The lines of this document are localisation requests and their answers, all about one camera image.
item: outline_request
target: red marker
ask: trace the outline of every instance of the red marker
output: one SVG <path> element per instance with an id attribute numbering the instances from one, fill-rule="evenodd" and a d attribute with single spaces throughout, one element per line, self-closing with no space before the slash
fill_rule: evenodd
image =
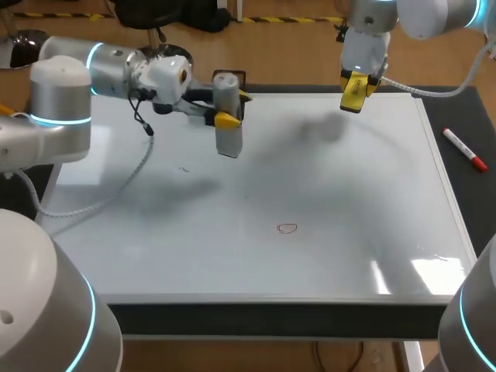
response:
<path id="1" fill-rule="evenodd" d="M 484 162 L 475 153 L 473 153 L 472 150 L 465 145 L 465 143 L 460 141 L 460 139 L 455 136 L 453 132 L 451 132 L 451 130 L 445 128 L 443 129 L 443 134 L 448 140 L 453 143 L 453 145 L 458 147 L 460 151 L 470 159 L 474 167 L 476 167 L 481 173 L 486 173 L 487 171 L 489 171 L 487 165 L 484 164 Z"/>

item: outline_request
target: cable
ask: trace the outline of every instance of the cable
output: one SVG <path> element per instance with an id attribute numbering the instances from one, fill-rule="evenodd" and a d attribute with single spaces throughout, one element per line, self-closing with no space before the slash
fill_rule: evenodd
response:
<path id="1" fill-rule="evenodd" d="M 87 214 L 89 212 L 96 212 L 99 209 L 102 209 L 106 205 L 115 201 L 122 194 L 124 189 L 126 189 L 128 187 L 128 185 L 131 183 L 131 181 L 134 180 L 134 178 L 136 178 L 136 176 L 140 173 L 140 171 L 143 169 L 146 162 L 150 158 L 150 155 L 152 154 L 152 151 L 153 151 L 154 141 L 155 141 L 155 138 L 151 136 L 150 141 L 149 141 L 149 145 L 148 145 L 148 149 L 146 150 L 145 156 L 139 162 L 138 166 L 131 173 L 131 175 L 129 177 L 127 177 L 127 179 L 124 181 L 124 183 L 117 190 L 115 190 L 110 196 L 108 196 L 105 199 L 102 199 L 101 201 L 97 201 L 96 203 L 94 203 L 92 205 L 89 205 L 87 207 L 84 207 L 84 208 L 81 208 L 81 209 L 78 209 L 78 210 L 75 210 L 72 212 L 50 212 L 50 211 L 47 211 L 46 209 L 43 209 L 43 206 L 40 203 L 40 199 L 38 198 L 38 194 L 36 193 L 36 188 L 34 187 L 34 184 L 31 181 L 31 179 L 29 178 L 29 176 L 26 173 L 24 173 L 23 170 L 14 170 L 13 174 L 17 175 L 18 177 L 20 177 L 24 181 L 24 183 L 26 184 L 26 186 L 29 190 L 29 193 L 31 195 L 31 199 L 33 200 L 33 204 L 34 204 L 36 210 L 38 211 L 38 213 L 40 213 L 41 215 L 43 215 L 45 217 L 50 217 L 52 219 L 61 219 L 61 218 L 67 218 L 67 217 L 75 217 L 78 215 L 84 215 L 84 214 Z"/>
<path id="2" fill-rule="evenodd" d="M 360 349 L 358 351 L 358 356 L 356 357 L 355 361 L 353 364 L 346 370 L 346 372 L 354 372 L 355 369 L 358 367 L 358 364 L 360 364 L 360 361 L 362 360 L 363 357 L 363 352 L 365 350 L 365 344 L 363 341 L 360 341 Z M 326 368 L 324 367 L 324 364 L 322 363 L 322 359 L 320 358 L 320 352 L 319 352 L 319 341 L 314 341 L 312 343 L 312 352 L 317 360 L 317 367 L 319 368 L 320 372 L 327 372 Z"/>
<path id="3" fill-rule="evenodd" d="M 99 209 L 102 209 L 106 205 L 115 201 L 122 194 L 122 192 L 128 187 L 128 185 L 131 183 L 131 181 L 134 180 L 134 178 L 136 178 L 136 176 L 140 173 L 140 171 L 145 166 L 146 162 L 150 159 L 150 156 L 153 152 L 153 145 L 155 144 L 155 137 L 153 136 L 154 132 L 153 132 L 152 127 L 150 126 L 150 124 L 148 124 L 143 119 L 143 117 L 140 115 L 138 110 L 140 108 L 141 102 L 144 99 L 153 98 L 154 95 L 156 94 L 156 92 L 148 93 L 148 92 L 138 91 L 138 94 L 139 94 L 138 95 L 138 103 L 136 104 L 136 106 L 133 104 L 133 101 L 131 99 L 131 96 L 132 96 L 131 94 L 132 94 L 132 92 L 129 93 L 128 100 L 129 100 L 129 103 L 130 103 L 130 105 L 134 111 L 134 119 L 143 126 L 146 134 L 150 138 L 150 140 L 148 142 L 148 148 L 146 149 L 145 155 L 143 156 L 143 158 L 139 162 L 138 166 L 133 170 L 131 175 L 126 178 L 124 183 L 119 188 L 117 188 L 117 190 L 115 190 L 107 198 L 102 199 L 101 201 L 97 201 L 96 203 L 94 203 L 92 205 L 89 205 L 89 206 L 81 208 L 81 209 L 77 209 L 77 210 L 72 211 L 72 212 L 50 212 L 50 211 L 47 211 L 46 209 L 43 209 L 43 206 L 41 205 L 40 199 L 38 198 L 36 188 L 35 188 L 33 182 L 31 181 L 31 179 L 29 178 L 29 176 L 26 173 L 24 173 L 23 170 L 14 170 L 12 173 L 17 175 L 18 177 L 20 177 L 21 180 L 23 180 L 24 183 L 26 184 L 26 186 L 29 190 L 29 193 L 31 195 L 31 199 L 33 200 L 33 204 L 34 204 L 36 210 L 38 211 L 38 213 L 40 213 L 41 215 L 43 215 L 45 217 L 50 217 L 52 219 L 61 219 L 61 218 L 75 217 L 77 215 L 84 215 L 84 214 L 87 214 L 89 212 L 97 212 Z"/>
<path id="4" fill-rule="evenodd" d="M 360 364 L 360 361 L 362 360 L 364 350 L 365 350 L 365 343 L 363 343 L 363 341 L 360 341 L 360 350 L 358 351 L 358 356 L 356 357 L 355 361 L 350 366 L 350 368 L 348 368 L 347 372 L 355 371 L 355 369 L 358 367 L 358 364 Z"/>
<path id="5" fill-rule="evenodd" d="M 487 36 L 484 35 L 484 38 L 486 39 L 486 43 L 489 43 Z M 490 50 L 487 51 L 487 54 L 489 54 L 490 58 L 492 58 L 493 60 L 496 60 L 496 58 L 493 57 L 493 53 Z"/>
<path id="6" fill-rule="evenodd" d="M 491 0 L 491 4 L 489 5 L 489 8 L 487 9 L 486 15 L 484 17 L 484 35 L 486 36 L 487 43 L 486 45 L 479 50 L 479 53 L 477 53 L 475 57 L 475 61 L 472 64 L 472 67 L 470 68 L 470 71 L 467 75 L 467 78 L 465 81 L 459 86 L 457 89 L 454 91 L 447 91 L 447 92 L 437 92 L 437 91 L 423 91 L 422 89 L 415 89 L 412 87 L 409 87 L 407 85 L 398 83 L 396 81 L 393 81 L 391 79 L 388 79 L 387 77 L 382 77 L 381 80 L 385 83 L 388 83 L 389 85 L 399 88 L 403 91 L 409 91 L 410 93 L 416 94 L 416 95 L 424 95 L 427 97 L 436 97 L 436 98 L 448 98 L 448 97 L 453 97 L 455 95 L 458 95 L 461 93 L 465 88 L 472 82 L 472 80 L 475 77 L 475 74 L 477 73 L 477 69 L 479 68 L 479 65 L 481 64 L 482 58 L 484 58 L 484 55 L 489 52 L 491 57 L 494 58 L 493 53 L 493 48 L 496 46 L 496 42 L 491 42 L 489 43 L 489 15 L 493 9 L 494 6 L 494 0 Z"/>
<path id="7" fill-rule="evenodd" d="M 482 58 L 484 58 L 486 52 L 488 52 L 492 47 L 496 45 L 496 43 L 489 43 L 486 44 L 481 50 L 479 50 L 479 53 L 477 53 L 477 56 L 475 58 L 474 64 L 472 64 L 472 67 L 470 68 L 470 71 L 467 75 L 467 78 L 465 81 L 459 86 L 457 89 L 454 91 L 447 91 L 447 92 L 437 92 L 437 91 L 423 91 L 422 89 L 416 89 L 409 87 L 407 85 L 398 83 L 396 81 L 393 81 L 391 79 L 388 79 L 387 77 L 381 77 L 381 80 L 384 83 L 388 83 L 389 85 L 399 88 L 403 91 L 409 91 L 410 93 L 413 93 L 415 95 L 425 95 L 427 97 L 437 97 L 437 98 L 448 98 L 448 97 L 453 97 L 455 95 L 458 95 L 461 93 L 465 88 L 472 82 L 472 80 L 475 77 L 475 74 L 477 73 L 477 69 L 479 68 L 479 65 L 481 64 Z"/>
<path id="8" fill-rule="evenodd" d="M 324 364 L 322 363 L 322 359 L 320 359 L 319 341 L 314 341 L 312 343 L 312 352 L 315 357 L 315 360 L 317 360 L 317 367 L 319 368 L 319 371 L 327 372 L 326 368 L 324 367 Z"/>
<path id="9" fill-rule="evenodd" d="M 26 118 L 26 119 L 29 119 L 29 115 L 26 114 L 25 112 L 14 112 L 13 114 L 10 115 L 11 118 L 19 118 L 19 117 L 23 117 L 23 118 Z"/>

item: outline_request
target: black bag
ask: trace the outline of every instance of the black bag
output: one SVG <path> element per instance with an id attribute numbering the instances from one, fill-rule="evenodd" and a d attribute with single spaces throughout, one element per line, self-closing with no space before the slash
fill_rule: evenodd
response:
<path id="1" fill-rule="evenodd" d="M 218 33 L 231 22 L 226 8 L 217 8 L 217 0 L 186 0 L 181 22 L 209 33 Z"/>

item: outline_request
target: wooden floor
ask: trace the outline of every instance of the wooden floor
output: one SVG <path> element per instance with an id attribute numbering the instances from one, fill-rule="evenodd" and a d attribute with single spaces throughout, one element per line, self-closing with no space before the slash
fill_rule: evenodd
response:
<path id="1" fill-rule="evenodd" d="M 330 0 L 246 0 L 245 16 L 336 16 Z M 61 2 L 25 0 L 25 12 L 106 12 L 100 0 Z M 101 40 L 128 47 L 147 44 L 146 32 L 122 28 L 113 19 L 18 20 L 19 28 L 43 29 L 50 35 Z M 164 28 L 170 43 L 188 49 L 195 75 L 208 81 L 218 68 L 245 70 L 250 83 L 338 84 L 342 45 L 332 24 L 233 23 L 219 34 L 174 24 Z M 398 27 L 391 39 L 389 78 L 405 84 L 458 85 L 466 77 L 481 34 L 460 30 L 433 40 L 410 40 Z M 0 71 L 0 102 L 22 110 L 28 96 L 29 70 Z M 496 122 L 496 61 L 483 61 L 474 84 Z M 143 342 L 125 344 L 124 371 L 318 371 L 309 342 Z M 436 344 L 423 345 L 429 360 Z M 345 372 L 357 354 L 357 343 L 322 343 L 329 372 Z M 395 372 L 390 343 L 367 342 L 356 372 Z"/>

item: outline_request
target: whiteboard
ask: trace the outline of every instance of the whiteboard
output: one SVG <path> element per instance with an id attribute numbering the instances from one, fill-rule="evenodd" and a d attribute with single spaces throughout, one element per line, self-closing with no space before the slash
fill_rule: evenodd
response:
<path id="1" fill-rule="evenodd" d="M 109 303 L 447 303 L 476 257 L 422 100 L 375 94 L 357 115 L 340 97 L 255 95 L 236 160 L 143 104 L 139 177 L 97 215 L 40 223 Z M 145 153 L 128 103 L 92 104 L 90 154 L 54 172 L 50 210 L 105 198 Z"/>

